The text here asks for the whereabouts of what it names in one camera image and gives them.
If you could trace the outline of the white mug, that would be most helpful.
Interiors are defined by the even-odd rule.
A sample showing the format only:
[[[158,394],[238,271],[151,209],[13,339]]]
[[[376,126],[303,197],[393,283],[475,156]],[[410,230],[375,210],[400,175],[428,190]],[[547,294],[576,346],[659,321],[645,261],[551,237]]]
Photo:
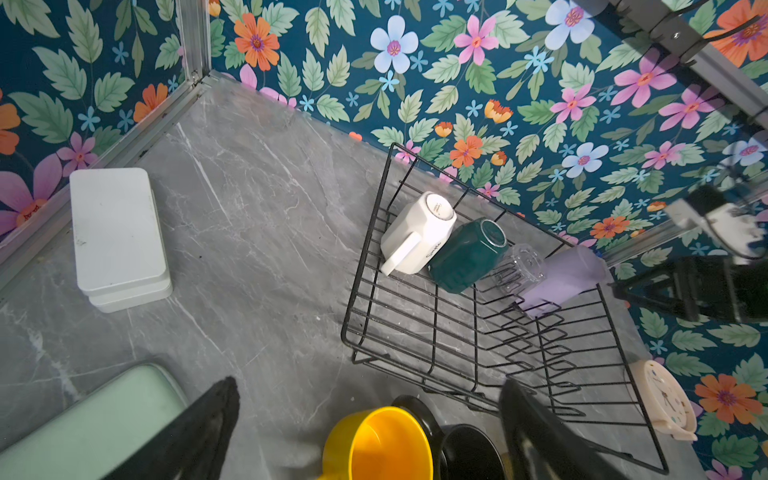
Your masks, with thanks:
[[[450,237],[456,220],[447,198],[432,191],[423,193],[385,230],[380,271],[384,275],[420,272]]]

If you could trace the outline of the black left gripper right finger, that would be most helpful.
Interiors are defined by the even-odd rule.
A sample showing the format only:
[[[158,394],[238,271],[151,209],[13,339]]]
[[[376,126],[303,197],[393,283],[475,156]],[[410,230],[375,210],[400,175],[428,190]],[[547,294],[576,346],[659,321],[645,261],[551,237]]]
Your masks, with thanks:
[[[514,379],[499,397],[505,441],[514,479],[623,479]]]

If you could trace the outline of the clear glass cup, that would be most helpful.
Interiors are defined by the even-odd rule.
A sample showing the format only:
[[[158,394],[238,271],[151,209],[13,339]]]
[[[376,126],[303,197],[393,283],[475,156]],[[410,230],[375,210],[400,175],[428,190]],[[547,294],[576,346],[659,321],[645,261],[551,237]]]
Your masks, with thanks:
[[[546,278],[546,265],[529,244],[515,244],[505,254],[494,278],[504,292],[522,295]]]

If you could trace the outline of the lilac cup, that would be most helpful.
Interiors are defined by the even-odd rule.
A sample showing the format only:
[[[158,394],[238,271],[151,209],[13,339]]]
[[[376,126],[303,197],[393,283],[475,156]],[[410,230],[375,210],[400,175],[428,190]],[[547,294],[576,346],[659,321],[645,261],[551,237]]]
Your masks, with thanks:
[[[592,250],[576,246],[545,260],[545,278],[522,294],[519,308],[536,319],[560,309],[569,300],[605,279],[605,262]]]

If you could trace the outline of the yellow mug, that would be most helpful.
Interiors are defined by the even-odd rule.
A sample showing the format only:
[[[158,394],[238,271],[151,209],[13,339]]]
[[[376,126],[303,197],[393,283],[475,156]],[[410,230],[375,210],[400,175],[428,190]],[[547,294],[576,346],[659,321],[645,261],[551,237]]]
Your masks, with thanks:
[[[431,479],[433,454],[417,420],[387,406],[354,413],[329,434],[322,479]]]

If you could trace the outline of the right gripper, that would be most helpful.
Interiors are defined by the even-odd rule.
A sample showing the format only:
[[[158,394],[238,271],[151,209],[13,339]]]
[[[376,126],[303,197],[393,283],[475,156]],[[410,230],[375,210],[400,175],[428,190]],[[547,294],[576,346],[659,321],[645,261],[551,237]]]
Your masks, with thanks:
[[[664,263],[610,284],[614,296],[660,314],[725,324],[767,322],[767,261],[737,265],[725,256]]]

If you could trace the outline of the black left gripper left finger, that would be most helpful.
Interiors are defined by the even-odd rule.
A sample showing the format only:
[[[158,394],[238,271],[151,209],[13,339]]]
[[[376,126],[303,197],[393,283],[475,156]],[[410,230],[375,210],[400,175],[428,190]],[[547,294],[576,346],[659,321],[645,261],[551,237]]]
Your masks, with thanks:
[[[108,479],[218,479],[238,421],[240,394],[228,376],[211,386]]]

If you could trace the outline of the green mug cream inside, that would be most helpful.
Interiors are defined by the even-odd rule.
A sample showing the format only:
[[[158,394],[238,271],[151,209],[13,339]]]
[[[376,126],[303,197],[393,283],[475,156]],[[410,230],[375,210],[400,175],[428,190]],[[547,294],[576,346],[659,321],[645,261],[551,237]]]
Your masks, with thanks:
[[[502,228],[488,218],[463,224],[428,263],[432,281],[459,294],[491,272],[509,245]]]

